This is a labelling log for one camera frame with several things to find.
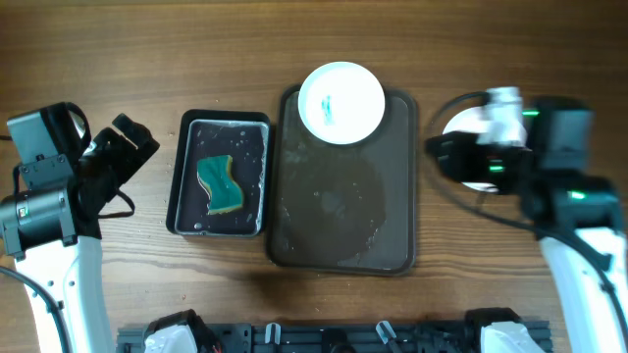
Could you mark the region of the white plate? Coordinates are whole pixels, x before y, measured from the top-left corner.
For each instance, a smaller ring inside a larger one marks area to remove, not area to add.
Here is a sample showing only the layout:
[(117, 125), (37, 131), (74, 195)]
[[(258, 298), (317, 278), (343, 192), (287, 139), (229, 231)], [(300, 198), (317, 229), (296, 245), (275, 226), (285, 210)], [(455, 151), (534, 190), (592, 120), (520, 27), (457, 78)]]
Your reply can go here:
[(318, 139), (349, 145), (370, 136), (386, 109), (385, 91), (368, 69), (351, 62), (332, 62), (314, 70), (299, 88), (297, 111)]
[[(453, 131), (463, 131), (471, 133), (485, 132), (489, 122), (484, 119), (484, 109), (472, 107), (457, 113), (445, 125), (443, 134)], [(496, 193), (497, 188), (486, 182), (463, 182), (463, 185), (478, 192)]]

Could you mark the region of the white plate top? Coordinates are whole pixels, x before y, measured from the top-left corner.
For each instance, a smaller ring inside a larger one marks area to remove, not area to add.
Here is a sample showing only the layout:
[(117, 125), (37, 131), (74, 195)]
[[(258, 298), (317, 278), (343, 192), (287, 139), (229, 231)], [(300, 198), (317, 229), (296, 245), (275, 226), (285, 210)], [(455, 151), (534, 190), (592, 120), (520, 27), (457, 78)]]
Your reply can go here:
[(314, 70), (299, 88), (297, 111), (318, 139), (349, 145), (370, 136), (386, 109), (385, 91), (368, 69), (351, 62), (332, 62)]

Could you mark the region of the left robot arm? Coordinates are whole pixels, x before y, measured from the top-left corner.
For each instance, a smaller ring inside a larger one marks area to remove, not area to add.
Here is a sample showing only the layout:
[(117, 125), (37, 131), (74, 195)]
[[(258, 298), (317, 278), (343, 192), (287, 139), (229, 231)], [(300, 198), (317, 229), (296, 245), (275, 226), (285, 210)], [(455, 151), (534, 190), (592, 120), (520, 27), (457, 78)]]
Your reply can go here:
[(92, 134), (61, 102), (8, 120), (21, 161), (1, 202), (1, 238), (15, 261), (3, 274), (26, 288), (43, 352), (112, 352), (102, 281), (103, 208), (157, 152), (149, 129), (121, 114)]

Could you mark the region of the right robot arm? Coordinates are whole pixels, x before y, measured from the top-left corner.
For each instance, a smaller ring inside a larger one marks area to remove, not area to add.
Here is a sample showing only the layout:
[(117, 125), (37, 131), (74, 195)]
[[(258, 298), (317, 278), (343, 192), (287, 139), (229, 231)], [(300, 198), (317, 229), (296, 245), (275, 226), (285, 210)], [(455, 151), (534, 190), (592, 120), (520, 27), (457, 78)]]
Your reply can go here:
[[(563, 96), (524, 108), (516, 93), (476, 91), (444, 103), (426, 127), (428, 181), (458, 208), (530, 231), (555, 283), (568, 338), (580, 352), (627, 349), (627, 236), (612, 182), (586, 173), (593, 111)], [(523, 221), (459, 198), (439, 180), (516, 195)]]

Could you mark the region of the green yellow sponge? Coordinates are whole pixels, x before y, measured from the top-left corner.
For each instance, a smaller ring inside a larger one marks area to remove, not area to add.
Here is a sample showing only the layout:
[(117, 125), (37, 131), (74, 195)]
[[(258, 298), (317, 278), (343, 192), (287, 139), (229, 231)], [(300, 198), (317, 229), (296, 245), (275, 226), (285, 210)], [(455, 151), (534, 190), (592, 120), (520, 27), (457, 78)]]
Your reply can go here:
[(244, 195), (232, 174), (233, 157), (219, 155), (196, 163), (197, 181), (208, 196), (207, 214), (225, 214), (241, 209)]

